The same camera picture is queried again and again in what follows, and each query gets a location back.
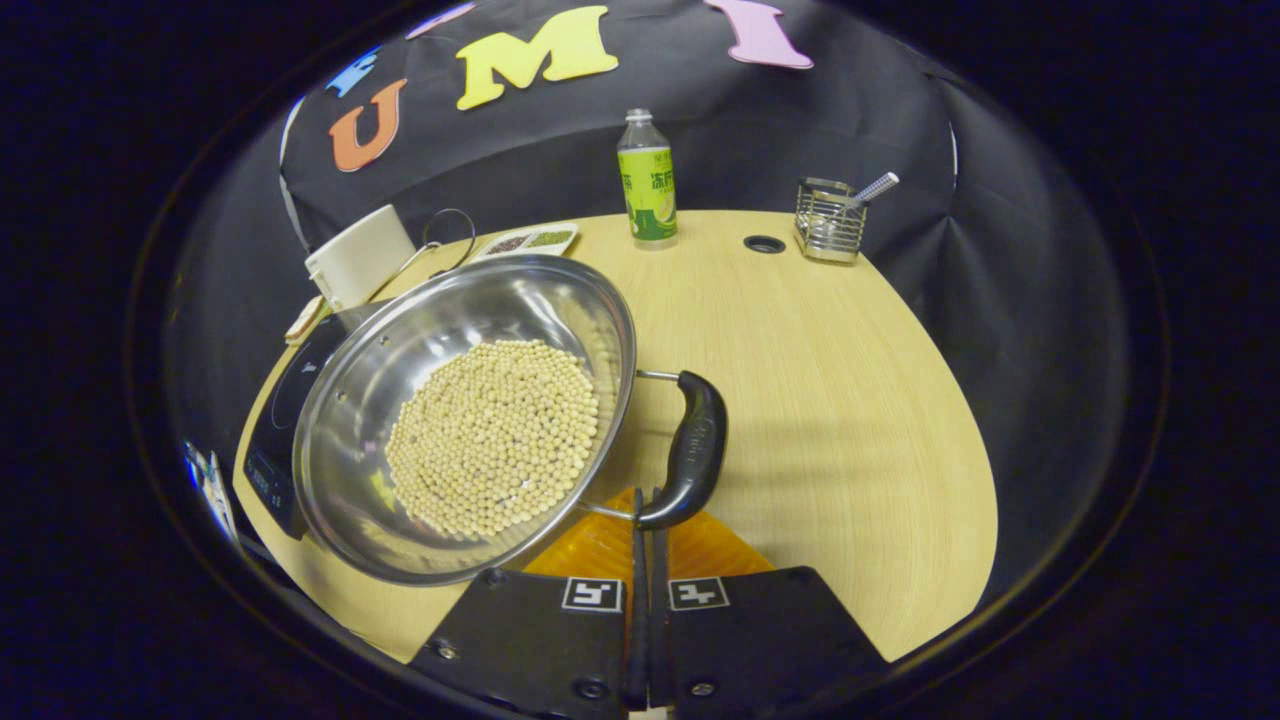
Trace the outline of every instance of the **wire basket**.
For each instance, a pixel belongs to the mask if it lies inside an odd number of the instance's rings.
[[[867,204],[842,182],[801,178],[796,191],[796,241],[814,260],[852,263],[863,245]]]

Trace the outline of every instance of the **yellow letter m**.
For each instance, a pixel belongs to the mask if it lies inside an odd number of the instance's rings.
[[[502,96],[503,86],[494,82],[497,70],[511,85],[525,88],[534,82],[547,55],[550,64],[543,77],[549,81],[604,73],[618,67],[618,59],[604,51],[600,42],[600,15],[604,5],[564,10],[553,15],[525,42],[498,32],[458,50],[467,63],[467,86],[458,99],[458,110],[470,110]]]

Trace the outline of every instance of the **small tray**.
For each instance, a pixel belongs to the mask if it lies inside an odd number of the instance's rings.
[[[486,242],[468,263],[511,258],[512,255],[563,255],[576,238],[577,223],[554,223],[511,231]],[[497,250],[499,247],[504,247],[504,250]]]

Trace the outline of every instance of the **bowl handle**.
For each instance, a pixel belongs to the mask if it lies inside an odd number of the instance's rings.
[[[685,393],[685,418],[676,428],[667,456],[667,482],[635,518],[641,530],[658,530],[692,518],[710,500],[724,461],[728,414],[719,391],[689,370],[680,374],[636,370],[636,375],[675,380]]]

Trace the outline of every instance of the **stainless steel bowl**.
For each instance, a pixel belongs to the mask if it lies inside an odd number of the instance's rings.
[[[499,340],[541,340],[584,359],[603,432],[577,484],[550,510],[492,538],[442,534],[394,500],[384,447],[401,405],[436,368]],[[572,510],[618,433],[635,375],[631,314],[591,268],[524,255],[440,275],[369,318],[316,378],[293,443],[303,516],[320,543],[369,575],[415,585],[468,579]]]

